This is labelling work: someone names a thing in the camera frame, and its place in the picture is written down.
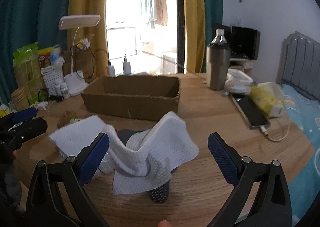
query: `bed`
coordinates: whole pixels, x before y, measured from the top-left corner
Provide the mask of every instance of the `bed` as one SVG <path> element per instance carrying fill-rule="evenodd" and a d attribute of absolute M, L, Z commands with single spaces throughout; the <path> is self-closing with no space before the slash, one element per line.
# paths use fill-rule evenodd
<path fill-rule="evenodd" d="M 294 226 L 307 211 L 319 209 L 316 206 L 320 201 L 320 43 L 299 32 L 291 34 L 283 44 L 277 82 L 282 85 L 290 119 L 316 151 L 288 185 Z"/>

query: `headboard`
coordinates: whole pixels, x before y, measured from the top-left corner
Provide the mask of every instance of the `headboard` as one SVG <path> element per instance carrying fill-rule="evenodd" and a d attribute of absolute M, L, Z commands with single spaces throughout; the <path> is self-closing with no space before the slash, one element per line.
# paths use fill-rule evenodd
<path fill-rule="evenodd" d="M 307 98 L 320 100 L 320 43 L 299 33 L 284 40 L 277 83 L 289 84 Z"/>

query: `silver screw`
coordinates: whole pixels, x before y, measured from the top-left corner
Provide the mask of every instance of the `silver screw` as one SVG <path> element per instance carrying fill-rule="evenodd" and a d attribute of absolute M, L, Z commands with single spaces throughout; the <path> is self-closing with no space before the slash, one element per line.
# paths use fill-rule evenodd
<path fill-rule="evenodd" d="M 75 160 L 76 160 L 76 157 L 73 156 L 73 155 L 67 157 L 67 162 L 68 162 L 68 163 L 72 163 L 72 162 L 75 161 Z"/>
<path fill-rule="evenodd" d="M 274 161 L 273 161 L 273 164 L 274 164 L 275 166 L 280 166 L 280 162 L 279 162 L 278 160 L 274 160 Z"/>
<path fill-rule="evenodd" d="M 38 162 L 37 166 L 41 167 L 41 166 L 44 166 L 45 164 L 45 161 L 41 160 Z"/>
<path fill-rule="evenodd" d="M 242 158 L 242 161 L 245 162 L 245 163 L 250 163 L 250 162 L 251 162 L 251 158 L 248 157 L 248 156 L 244 156 L 244 157 Z"/>

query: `wood grain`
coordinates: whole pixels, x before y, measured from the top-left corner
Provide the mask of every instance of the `wood grain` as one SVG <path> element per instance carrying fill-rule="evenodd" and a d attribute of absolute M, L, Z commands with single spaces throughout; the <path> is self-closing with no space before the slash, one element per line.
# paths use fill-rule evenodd
<path fill-rule="evenodd" d="M 86 185 L 85 190 L 92 202 L 112 227 L 155 227 L 161 220 L 170 220 L 174 226 L 206 226 L 233 188 L 224 180 L 208 150 L 208 136 L 213 132 L 218 132 L 241 156 L 247 155 L 255 162 L 270 163 L 273 159 L 279 160 L 288 182 L 315 152 L 310 141 L 293 122 L 290 122 L 290 132 L 285 140 L 271 142 L 258 130 L 250 130 L 233 102 L 228 97 L 223 97 L 221 92 L 209 90 L 206 85 L 201 84 L 201 79 L 191 74 L 178 77 L 182 81 L 178 115 L 186 121 L 188 132 L 199 147 L 199 155 L 180 166 L 173 174 L 169 199 L 164 204 L 152 202 L 146 193 L 113 195 L 113 174 L 102 175 Z M 48 163 L 60 161 L 56 147 L 49 142 L 49 135 L 56 130 L 56 123 L 66 110 L 73 110 L 80 117 L 92 115 L 86 111 L 80 96 L 55 104 L 47 114 L 39 113 L 48 122 L 47 133 L 23 144 L 22 149 L 17 151 L 18 174 L 26 186 L 29 186 L 39 160 L 44 159 Z M 155 125 L 152 121 L 105 115 L 99 117 L 116 129 L 142 130 Z M 268 130 L 270 136 L 282 137 L 288 122 L 287 117 L 279 119 L 279 123 L 272 120 Z M 75 213 L 70 209 L 63 185 L 59 186 L 73 216 Z M 254 195 L 254 192 L 250 195 L 245 208 L 247 212 Z"/>

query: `blue bedsheet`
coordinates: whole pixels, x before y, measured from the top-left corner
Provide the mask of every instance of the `blue bedsheet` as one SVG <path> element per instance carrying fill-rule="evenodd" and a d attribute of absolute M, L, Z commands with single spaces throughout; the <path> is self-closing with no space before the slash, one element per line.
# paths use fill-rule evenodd
<path fill-rule="evenodd" d="M 289 85 L 283 85 L 283 92 L 290 119 L 298 125 L 316 150 L 307 165 L 288 185 L 294 226 L 320 190 L 320 105 L 317 101 L 303 97 Z"/>

